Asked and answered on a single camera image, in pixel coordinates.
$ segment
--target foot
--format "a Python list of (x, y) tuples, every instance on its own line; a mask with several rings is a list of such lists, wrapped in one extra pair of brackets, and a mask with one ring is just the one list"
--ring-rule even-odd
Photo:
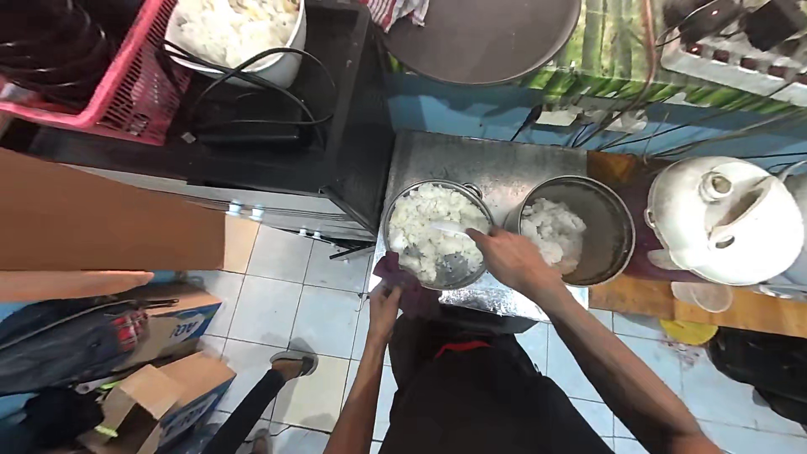
[(311, 375), (319, 363), (316, 355), (301, 351), (281, 351), (272, 356), (272, 370), (283, 375), (285, 381), (298, 376)]
[(258, 429), (255, 431), (251, 454), (270, 454), (270, 451), (269, 431), (267, 429)]
[(301, 359), (276, 359), (272, 362), (272, 369), (279, 371), (283, 375), (283, 380), (289, 381), (300, 376), (303, 361)]

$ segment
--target stainless steel table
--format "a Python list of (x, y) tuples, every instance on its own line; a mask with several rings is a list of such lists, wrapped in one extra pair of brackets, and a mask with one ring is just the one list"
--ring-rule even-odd
[[(447, 179), (474, 183), (483, 193), (497, 225), (539, 183), (559, 175), (585, 175), (586, 152), (555, 145), (531, 145), (447, 136), (433, 132), (402, 131), (392, 154), (384, 210), (406, 186), (424, 179)], [(387, 248), (381, 234), (373, 264)], [(370, 275), (370, 289), (380, 278)], [(588, 289), (569, 287), (588, 308)], [(547, 316), (532, 301), (504, 286), (489, 272), (472, 285), (443, 292), (440, 302), (499, 315), (546, 321)]]

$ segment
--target red basket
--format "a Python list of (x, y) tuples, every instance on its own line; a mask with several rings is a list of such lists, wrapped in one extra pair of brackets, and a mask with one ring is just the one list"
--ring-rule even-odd
[(171, 63), (181, 88), (177, 92), (157, 64), (156, 53), (176, 4), (177, 0), (145, 0), (83, 111), (65, 113), (65, 107), (41, 101), (25, 105), (0, 101), (0, 111), (56, 128), (162, 145), (191, 74), (191, 69)]

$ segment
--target purple cloth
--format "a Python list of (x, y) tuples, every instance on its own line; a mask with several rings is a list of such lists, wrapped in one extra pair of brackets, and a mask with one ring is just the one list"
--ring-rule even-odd
[(440, 313), (440, 292), (424, 288), (420, 281), (409, 271), (402, 270), (398, 264), (398, 253), (387, 251), (375, 264), (373, 274), (384, 280), (384, 284), (393, 289), (400, 286), (400, 308), (408, 318), (435, 318)]

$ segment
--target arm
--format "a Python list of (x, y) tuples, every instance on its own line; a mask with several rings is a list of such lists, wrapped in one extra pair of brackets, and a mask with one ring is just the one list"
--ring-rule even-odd
[(583, 309), (560, 273), (519, 235), (468, 232), (502, 283), (549, 316), (583, 373), (613, 413), (651, 454), (718, 454), (684, 403), (619, 338)]
[(356, 380), (350, 388), (345, 407), (333, 428), (324, 454), (367, 454), (373, 439), (375, 407), (381, 387), (384, 351), (392, 336), (392, 327), (398, 317), (401, 289), (388, 290), (383, 283), (370, 294), (370, 329), (364, 346), (362, 361), (358, 365)]

